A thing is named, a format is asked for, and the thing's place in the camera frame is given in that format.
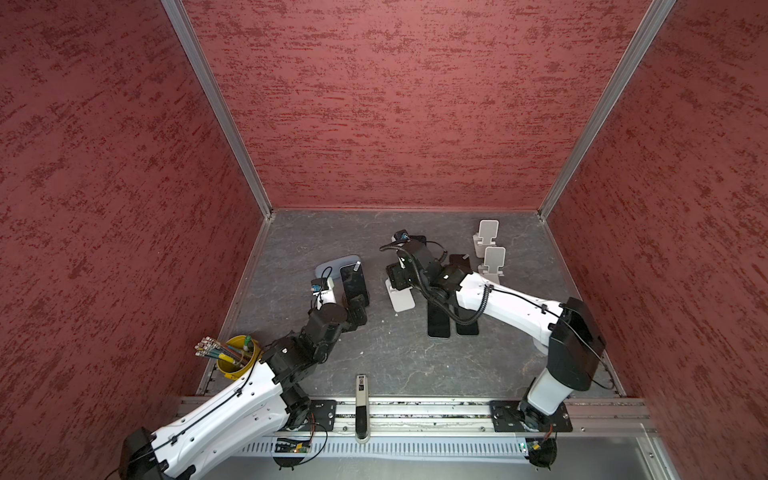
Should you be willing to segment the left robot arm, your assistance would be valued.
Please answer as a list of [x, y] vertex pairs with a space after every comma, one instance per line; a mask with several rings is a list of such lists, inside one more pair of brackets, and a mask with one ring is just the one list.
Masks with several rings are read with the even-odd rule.
[[123, 442], [121, 479], [199, 479], [240, 448], [304, 424], [310, 399], [299, 382], [328, 360], [341, 334], [367, 322], [364, 294], [308, 312], [300, 332], [272, 342], [239, 379], [191, 413]]

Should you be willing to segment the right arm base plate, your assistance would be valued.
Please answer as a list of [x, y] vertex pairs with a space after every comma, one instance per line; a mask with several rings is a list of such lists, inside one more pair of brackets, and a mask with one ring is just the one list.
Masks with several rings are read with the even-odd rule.
[[570, 433], [573, 425], [566, 404], [560, 403], [551, 415], [545, 415], [527, 402], [492, 400], [490, 418], [496, 433]]

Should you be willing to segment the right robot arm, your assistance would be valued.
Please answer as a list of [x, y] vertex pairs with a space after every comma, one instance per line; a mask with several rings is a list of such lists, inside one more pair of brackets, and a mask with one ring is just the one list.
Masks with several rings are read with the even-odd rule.
[[528, 431], [547, 432], [564, 415], [565, 400], [596, 382], [606, 347], [588, 306], [577, 298], [545, 300], [502, 286], [461, 263], [436, 257], [429, 241], [401, 231], [381, 251], [393, 251], [397, 261], [388, 278], [397, 291], [412, 288], [432, 311], [456, 325], [469, 326], [482, 316], [509, 325], [542, 345], [547, 363], [530, 384], [513, 418]]

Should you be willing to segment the purple edged phone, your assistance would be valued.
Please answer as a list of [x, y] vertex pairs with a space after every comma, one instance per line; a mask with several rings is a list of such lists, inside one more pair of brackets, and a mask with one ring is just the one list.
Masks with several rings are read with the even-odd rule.
[[362, 263], [343, 266], [340, 269], [342, 286], [347, 303], [352, 307], [367, 308], [370, 305]]

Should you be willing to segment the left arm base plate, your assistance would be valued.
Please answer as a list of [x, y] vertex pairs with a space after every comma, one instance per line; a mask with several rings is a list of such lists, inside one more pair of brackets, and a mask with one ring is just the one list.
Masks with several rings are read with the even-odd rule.
[[315, 429], [325, 429], [328, 432], [333, 431], [337, 406], [338, 402], [336, 400], [311, 399], [308, 414], [299, 430], [310, 432], [312, 424], [315, 424]]

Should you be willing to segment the white phone stand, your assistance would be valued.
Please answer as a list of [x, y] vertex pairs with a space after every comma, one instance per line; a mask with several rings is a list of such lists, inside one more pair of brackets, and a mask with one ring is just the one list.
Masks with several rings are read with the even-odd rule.
[[478, 231], [472, 237], [477, 258], [484, 259], [486, 249], [496, 246], [498, 231], [499, 221], [496, 219], [483, 219], [479, 222]]
[[484, 251], [483, 262], [478, 266], [478, 273], [485, 279], [499, 284], [500, 279], [504, 276], [505, 260], [505, 247], [487, 246]]
[[385, 280], [385, 286], [395, 313], [399, 314], [415, 308], [411, 287], [397, 290], [389, 279]]

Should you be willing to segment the black phone with sticker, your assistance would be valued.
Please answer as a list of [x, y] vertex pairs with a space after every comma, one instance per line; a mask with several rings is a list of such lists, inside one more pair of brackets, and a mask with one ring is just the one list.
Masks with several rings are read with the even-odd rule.
[[456, 265], [459, 270], [466, 274], [473, 272], [470, 258], [467, 254], [451, 254], [449, 256], [449, 262]]

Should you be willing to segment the black phone stand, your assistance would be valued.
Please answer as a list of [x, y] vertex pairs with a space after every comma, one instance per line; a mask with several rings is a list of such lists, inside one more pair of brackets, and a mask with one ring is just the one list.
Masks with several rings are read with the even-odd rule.
[[427, 334], [432, 338], [449, 338], [451, 336], [451, 319], [435, 303], [427, 305]]

